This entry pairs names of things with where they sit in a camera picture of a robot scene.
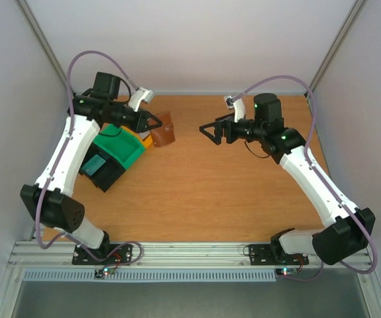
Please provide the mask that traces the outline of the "brown leather card holder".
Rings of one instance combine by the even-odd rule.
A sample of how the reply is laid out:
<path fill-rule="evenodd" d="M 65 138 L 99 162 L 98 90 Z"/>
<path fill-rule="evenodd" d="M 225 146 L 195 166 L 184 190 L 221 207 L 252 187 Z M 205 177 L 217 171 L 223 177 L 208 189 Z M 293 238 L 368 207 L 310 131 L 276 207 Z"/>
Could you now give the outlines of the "brown leather card holder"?
<path fill-rule="evenodd" d="M 156 114 L 156 117 L 162 122 L 162 126 L 152 129 L 150 135 L 154 147 L 161 148 L 168 146 L 176 141 L 174 133 L 174 124 L 170 111 Z"/>

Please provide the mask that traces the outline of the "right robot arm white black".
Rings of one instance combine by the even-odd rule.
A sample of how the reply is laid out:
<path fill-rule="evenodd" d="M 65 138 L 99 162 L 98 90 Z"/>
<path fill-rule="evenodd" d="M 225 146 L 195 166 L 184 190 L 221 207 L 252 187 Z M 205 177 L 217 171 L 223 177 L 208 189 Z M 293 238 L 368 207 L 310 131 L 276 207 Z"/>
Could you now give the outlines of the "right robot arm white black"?
<path fill-rule="evenodd" d="M 271 239 L 271 257 L 286 262 L 294 254 L 313 254 L 328 265 L 365 249 L 376 217 L 369 208 L 360 209 L 317 163 L 305 139 L 294 128 L 286 127 L 281 102 L 273 93 L 254 97 L 254 118 L 246 117 L 241 99 L 226 98 L 233 113 L 216 118 L 199 130 L 216 145 L 238 139 L 258 142 L 263 151 L 299 185 L 317 211 L 321 230 L 284 230 Z"/>

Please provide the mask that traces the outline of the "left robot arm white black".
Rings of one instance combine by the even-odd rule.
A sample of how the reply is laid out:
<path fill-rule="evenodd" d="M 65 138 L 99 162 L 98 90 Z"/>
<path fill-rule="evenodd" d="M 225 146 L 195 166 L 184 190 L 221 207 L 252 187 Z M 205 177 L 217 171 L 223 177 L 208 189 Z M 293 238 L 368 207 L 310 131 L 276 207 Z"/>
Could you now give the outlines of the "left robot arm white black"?
<path fill-rule="evenodd" d="M 72 194 L 85 155 L 104 124 L 127 127 L 135 133 L 162 125 L 140 106 L 151 102 L 153 91 L 140 87 L 128 101 L 117 101 L 121 82 L 118 76 L 98 72 L 93 87 L 70 96 L 64 131 L 48 165 L 34 184 L 21 188 L 20 197 L 34 220 L 42 249 L 51 246 L 42 241 L 40 226 L 44 225 L 74 241 L 97 264 L 106 263 L 114 253 L 109 235 L 87 219 L 84 206 Z"/>

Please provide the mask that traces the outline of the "teal card in black bin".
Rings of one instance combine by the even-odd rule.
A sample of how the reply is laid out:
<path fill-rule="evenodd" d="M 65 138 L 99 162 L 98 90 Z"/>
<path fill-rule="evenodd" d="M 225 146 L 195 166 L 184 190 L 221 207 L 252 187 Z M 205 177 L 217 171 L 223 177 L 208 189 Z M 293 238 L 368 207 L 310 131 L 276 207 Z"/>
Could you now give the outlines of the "teal card in black bin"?
<path fill-rule="evenodd" d="M 105 164 L 105 162 L 106 160 L 103 157 L 95 154 L 82 166 L 82 172 L 92 176 Z"/>

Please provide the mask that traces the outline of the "yellow plastic bin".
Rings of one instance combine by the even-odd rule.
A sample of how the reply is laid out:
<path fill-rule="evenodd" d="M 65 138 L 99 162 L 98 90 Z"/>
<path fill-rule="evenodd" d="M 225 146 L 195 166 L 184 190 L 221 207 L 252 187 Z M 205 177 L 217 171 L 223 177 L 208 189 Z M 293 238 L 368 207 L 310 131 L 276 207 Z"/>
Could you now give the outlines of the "yellow plastic bin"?
<path fill-rule="evenodd" d="M 145 147 L 145 148 L 149 148 L 153 145 L 153 141 L 152 141 L 152 137 L 151 137 L 151 134 L 150 132 L 140 132 L 140 133 L 137 133 L 135 132 L 134 135 L 136 136 L 136 138 L 138 139 L 138 141 Z"/>

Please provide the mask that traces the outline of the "green plastic bin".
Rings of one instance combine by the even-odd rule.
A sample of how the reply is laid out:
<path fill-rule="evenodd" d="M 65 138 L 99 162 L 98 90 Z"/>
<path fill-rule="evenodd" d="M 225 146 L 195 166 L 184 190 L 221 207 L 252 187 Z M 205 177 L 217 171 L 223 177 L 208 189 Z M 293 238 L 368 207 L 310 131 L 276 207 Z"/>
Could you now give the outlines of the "green plastic bin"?
<path fill-rule="evenodd" d="M 107 125 L 93 140 L 94 145 L 114 157 L 128 170 L 144 153 L 142 142 L 126 128 Z"/>

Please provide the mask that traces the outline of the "black plastic bin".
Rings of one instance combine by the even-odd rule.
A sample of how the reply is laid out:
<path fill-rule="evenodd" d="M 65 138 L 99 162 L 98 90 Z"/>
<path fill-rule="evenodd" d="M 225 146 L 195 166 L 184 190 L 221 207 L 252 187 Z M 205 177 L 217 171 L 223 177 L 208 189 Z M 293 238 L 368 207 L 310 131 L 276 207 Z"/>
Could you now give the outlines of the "black plastic bin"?
<path fill-rule="evenodd" d="M 103 157 L 106 162 L 94 175 L 89 176 L 82 172 L 82 166 L 95 154 Z M 102 150 L 94 143 L 89 147 L 79 169 L 80 175 L 88 177 L 95 187 L 103 192 L 106 192 L 125 172 L 124 166 L 114 156 Z"/>

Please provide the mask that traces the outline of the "right small circuit board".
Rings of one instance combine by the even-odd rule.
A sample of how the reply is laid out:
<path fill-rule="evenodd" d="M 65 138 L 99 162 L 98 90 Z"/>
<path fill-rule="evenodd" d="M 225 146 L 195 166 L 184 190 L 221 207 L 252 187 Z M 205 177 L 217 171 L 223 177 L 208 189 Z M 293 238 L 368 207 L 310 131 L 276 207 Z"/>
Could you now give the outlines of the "right small circuit board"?
<path fill-rule="evenodd" d="M 292 276 L 297 274 L 298 272 L 299 272 L 298 268 L 283 267 L 283 268 L 276 269 L 277 276 Z"/>

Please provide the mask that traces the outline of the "small circuit board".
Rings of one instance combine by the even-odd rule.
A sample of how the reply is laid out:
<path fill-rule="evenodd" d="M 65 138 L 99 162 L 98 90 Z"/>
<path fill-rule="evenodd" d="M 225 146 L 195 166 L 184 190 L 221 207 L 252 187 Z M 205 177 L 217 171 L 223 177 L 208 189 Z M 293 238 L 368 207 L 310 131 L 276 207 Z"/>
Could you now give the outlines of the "small circuit board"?
<path fill-rule="evenodd" d="M 104 279 L 110 275 L 113 275 L 115 273 L 116 269 L 114 268 L 102 268 L 99 270 L 94 270 L 93 277 L 95 279 Z"/>
<path fill-rule="evenodd" d="M 276 269 L 277 276 L 292 276 L 297 274 L 298 272 L 299 272 L 298 268 L 283 267 L 283 268 Z"/>

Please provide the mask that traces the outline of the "left small circuit board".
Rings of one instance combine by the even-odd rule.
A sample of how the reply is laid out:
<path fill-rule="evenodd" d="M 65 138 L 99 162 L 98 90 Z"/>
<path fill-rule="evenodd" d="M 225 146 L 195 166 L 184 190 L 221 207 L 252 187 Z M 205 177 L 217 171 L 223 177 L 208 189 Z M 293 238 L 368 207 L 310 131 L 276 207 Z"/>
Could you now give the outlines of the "left small circuit board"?
<path fill-rule="evenodd" d="M 116 269 L 114 268 L 102 268 L 99 270 L 94 270 L 93 277 L 95 279 L 104 279 L 110 275 L 113 275 L 115 273 Z"/>

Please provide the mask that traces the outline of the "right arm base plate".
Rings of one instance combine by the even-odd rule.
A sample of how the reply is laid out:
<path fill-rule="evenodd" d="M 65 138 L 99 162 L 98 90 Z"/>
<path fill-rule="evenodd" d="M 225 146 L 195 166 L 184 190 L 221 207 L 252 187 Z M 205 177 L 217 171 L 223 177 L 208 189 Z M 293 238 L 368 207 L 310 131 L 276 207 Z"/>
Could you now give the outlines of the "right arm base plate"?
<path fill-rule="evenodd" d="M 300 266 L 308 265 L 309 258 L 302 254 L 284 254 L 274 256 L 269 244 L 249 244 L 243 248 L 243 254 L 252 266 Z"/>

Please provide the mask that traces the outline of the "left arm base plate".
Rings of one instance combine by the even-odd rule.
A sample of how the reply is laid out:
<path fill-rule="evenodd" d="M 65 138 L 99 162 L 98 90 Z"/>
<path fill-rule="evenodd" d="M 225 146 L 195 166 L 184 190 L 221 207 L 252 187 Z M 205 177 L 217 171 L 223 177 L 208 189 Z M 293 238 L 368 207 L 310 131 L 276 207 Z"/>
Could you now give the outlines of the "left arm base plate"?
<path fill-rule="evenodd" d="M 99 249 L 88 249 L 76 246 L 72 256 L 73 265 L 112 265 L 116 263 L 127 264 L 133 256 L 132 244 L 108 244 Z"/>

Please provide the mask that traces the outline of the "aluminium front rail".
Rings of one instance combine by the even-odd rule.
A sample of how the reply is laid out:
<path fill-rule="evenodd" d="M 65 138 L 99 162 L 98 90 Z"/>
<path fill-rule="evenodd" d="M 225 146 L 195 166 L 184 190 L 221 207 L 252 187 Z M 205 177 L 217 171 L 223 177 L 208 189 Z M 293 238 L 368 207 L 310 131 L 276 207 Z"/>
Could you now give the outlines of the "aluminium front rail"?
<path fill-rule="evenodd" d="M 143 255 L 128 269 L 250 268 L 247 242 L 144 242 Z M 71 268 L 75 244 L 55 242 L 41 249 L 34 241 L 17 241 L 9 268 Z"/>

